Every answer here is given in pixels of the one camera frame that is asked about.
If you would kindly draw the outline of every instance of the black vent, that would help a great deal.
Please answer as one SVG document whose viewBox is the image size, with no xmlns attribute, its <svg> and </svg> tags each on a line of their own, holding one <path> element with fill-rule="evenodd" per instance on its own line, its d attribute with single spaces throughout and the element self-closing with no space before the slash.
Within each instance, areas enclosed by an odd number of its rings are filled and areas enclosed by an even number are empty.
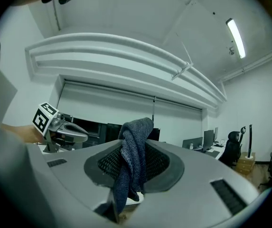
<svg viewBox="0 0 272 228">
<path fill-rule="evenodd" d="M 169 166 L 169 157 L 149 145 L 145 145 L 146 178 L 153 179 Z"/>
<path fill-rule="evenodd" d="M 211 182 L 212 187 L 225 203 L 232 215 L 237 214 L 246 207 L 245 202 L 234 192 L 234 190 L 224 180 Z"/>
<path fill-rule="evenodd" d="M 114 180 L 117 179 L 121 170 L 123 157 L 121 156 L 120 150 L 121 147 L 110 152 L 98 161 L 98 167 L 103 170 L 103 172 L 110 175 Z"/>
<path fill-rule="evenodd" d="M 53 167 L 53 166 L 56 166 L 56 165 L 61 165 L 61 164 L 64 164 L 66 163 L 67 161 L 64 160 L 64 159 L 58 159 L 58 160 L 54 160 L 54 161 L 49 161 L 47 162 L 47 165 L 49 167 Z"/>
</svg>

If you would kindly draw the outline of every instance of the keyboard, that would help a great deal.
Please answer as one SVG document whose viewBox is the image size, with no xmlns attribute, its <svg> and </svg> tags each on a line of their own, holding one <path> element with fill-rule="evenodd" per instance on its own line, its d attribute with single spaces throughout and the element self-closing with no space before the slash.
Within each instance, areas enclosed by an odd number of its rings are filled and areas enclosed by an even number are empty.
<svg viewBox="0 0 272 228">
<path fill-rule="evenodd" d="M 215 151 L 215 150 L 213 152 L 208 152 L 208 151 L 205 152 L 205 154 L 208 154 L 209 156 L 212 156 L 214 158 L 216 158 L 219 153 L 220 153 L 219 151 Z"/>
</svg>

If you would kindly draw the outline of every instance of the computer monitor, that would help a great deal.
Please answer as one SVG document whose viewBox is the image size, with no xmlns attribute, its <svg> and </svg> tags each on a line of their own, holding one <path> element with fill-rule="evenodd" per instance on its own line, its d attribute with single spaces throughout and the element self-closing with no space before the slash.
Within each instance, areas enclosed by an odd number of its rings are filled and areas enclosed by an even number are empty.
<svg viewBox="0 0 272 228">
<path fill-rule="evenodd" d="M 214 130 L 204 131 L 203 151 L 206 151 L 209 147 L 212 147 L 213 143 L 214 143 Z"/>
<path fill-rule="evenodd" d="M 191 143 L 193 143 L 194 149 L 198 148 L 199 146 L 202 146 L 202 137 L 183 140 L 182 148 L 189 149 Z"/>
<path fill-rule="evenodd" d="M 216 141 L 217 137 L 218 137 L 218 127 L 215 128 L 214 141 Z"/>
</svg>

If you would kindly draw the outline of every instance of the hand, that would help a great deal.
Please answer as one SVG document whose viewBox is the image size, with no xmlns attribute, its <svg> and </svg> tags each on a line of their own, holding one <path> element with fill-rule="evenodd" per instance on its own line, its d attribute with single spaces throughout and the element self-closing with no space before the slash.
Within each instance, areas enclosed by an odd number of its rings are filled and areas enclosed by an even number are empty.
<svg viewBox="0 0 272 228">
<path fill-rule="evenodd" d="M 43 135 L 33 125 L 14 127 L 2 124 L 1 128 L 18 135 L 25 143 L 43 143 Z"/>
</svg>

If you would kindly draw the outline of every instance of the floor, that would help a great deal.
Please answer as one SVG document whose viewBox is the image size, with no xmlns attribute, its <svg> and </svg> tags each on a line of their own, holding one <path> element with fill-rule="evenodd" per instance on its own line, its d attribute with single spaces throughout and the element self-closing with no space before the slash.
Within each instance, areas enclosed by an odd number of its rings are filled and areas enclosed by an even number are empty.
<svg viewBox="0 0 272 228">
<path fill-rule="evenodd" d="M 255 186 L 257 190 L 262 193 L 264 190 L 266 190 L 266 187 L 261 186 L 260 188 L 258 188 L 258 186 L 260 183 L 265 183 L 269 180 L 268 167 L 269 165 L 255 164 L 252 172 L 249 175 L 240 175 L 250 181 L 253 186 Z M 128 220 L 137 207 L 138 205 L 126 206 L 123 212 L 119 215 L 119 224 L 123 224 L 126 220 Z"/>
</svg>

